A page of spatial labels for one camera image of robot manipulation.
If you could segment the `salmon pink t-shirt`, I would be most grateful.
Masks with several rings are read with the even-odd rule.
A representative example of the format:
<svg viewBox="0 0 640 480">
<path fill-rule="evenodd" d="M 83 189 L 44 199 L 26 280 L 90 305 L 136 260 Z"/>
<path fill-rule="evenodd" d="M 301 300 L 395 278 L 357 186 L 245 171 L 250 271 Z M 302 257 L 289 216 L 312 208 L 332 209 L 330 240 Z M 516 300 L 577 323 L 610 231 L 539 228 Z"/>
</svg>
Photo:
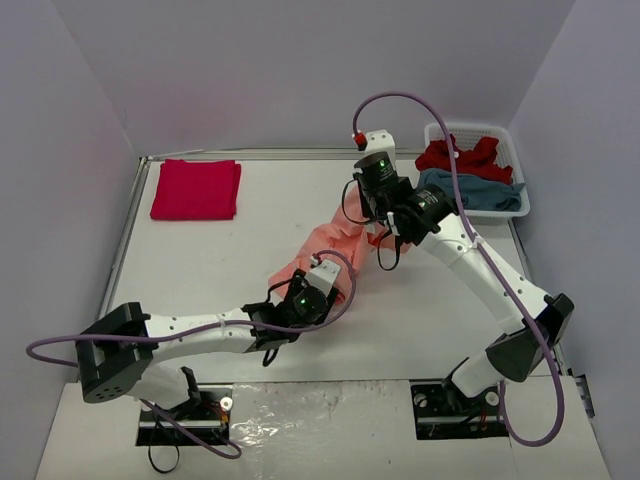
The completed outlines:
<svg viewBox="0 0 640 480">
<path fill-rule="evenodd" d="M 349 218 L 364 221 L 357 187 L 351 187 L 348 190 L 344 206 Z M 339 205 L 331 221 L 312 230 L 293 260 L 272 275 L 268 280 L 268 285 L 271 287 L 289 279 L 297 269 L 307 270 L 310 267 L 311 256 L 323 250 L 332 250 L 344 255 L 351 263 L 356 276 L 366 264 L 370 254 L 374 253 L 378 246 L 380 246 L 381 250 L 391 251 L 390 255 L 384 254 L 384 259 L 391 260 L 391 263 L 393 263 L 395 258 L 394 237 L 390 235 L 383 240 L 382 237 L 385 232 L 386 229 L 378 224 L 375 227 L 365 227 L 350 222 Z M 327 255 L 327 257 L 342 265 L 342 270 L 336 283 L 336 288 L 339 291 L 336 303 L 340 305 L 345 302 L 350 294 L 351 281 L 344 263 L 332 255 Z"/>
</svg>

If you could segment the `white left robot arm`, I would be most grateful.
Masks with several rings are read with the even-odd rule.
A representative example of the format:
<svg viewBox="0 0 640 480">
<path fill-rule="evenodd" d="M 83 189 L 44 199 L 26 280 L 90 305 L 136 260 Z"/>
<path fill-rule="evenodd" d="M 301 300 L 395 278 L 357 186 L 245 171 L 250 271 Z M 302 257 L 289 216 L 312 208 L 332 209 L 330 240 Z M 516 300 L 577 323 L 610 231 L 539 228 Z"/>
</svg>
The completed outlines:
<svg viewBox="0 0 640 480">
<path fill-rule="evenodd" d="M 265 300 L 218 314 L 162 316 L 144 313 L 137 302 L 123 304 L 75 342 L 83 399 L 98 404 L 131 396 L 189 418 L 201 406 L 195 374 L 168 361 L 261 352 L 269 365 L 280 347 L 326 322 L 338 296 L 339 273 L 331 261 L 296 270 L 285 281 L 280 302 Z"/>
</svg>

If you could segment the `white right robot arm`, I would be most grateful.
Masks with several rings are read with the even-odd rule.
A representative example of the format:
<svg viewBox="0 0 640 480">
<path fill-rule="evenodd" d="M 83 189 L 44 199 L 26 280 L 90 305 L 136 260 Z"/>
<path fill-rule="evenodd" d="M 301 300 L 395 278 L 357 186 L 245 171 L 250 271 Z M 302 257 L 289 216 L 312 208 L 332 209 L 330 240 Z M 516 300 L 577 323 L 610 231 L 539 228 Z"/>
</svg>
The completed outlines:
<svg viewBox="0 0 640 480">
<path fill-rule="evenodd" d="M 519 275 L 481 236 L 465 231 L 454 201 L 435 185 L 415 188 L 385 152 L 354 165 L 364 217 L 384 226 L 395 246 L 415 245 L 439 259 L 488 308 L 502 335 L 446 379 L 446 406 L 465 413 L 502 380 L 523 382 L 562 337 L 574 304 Z"/>
</svg>

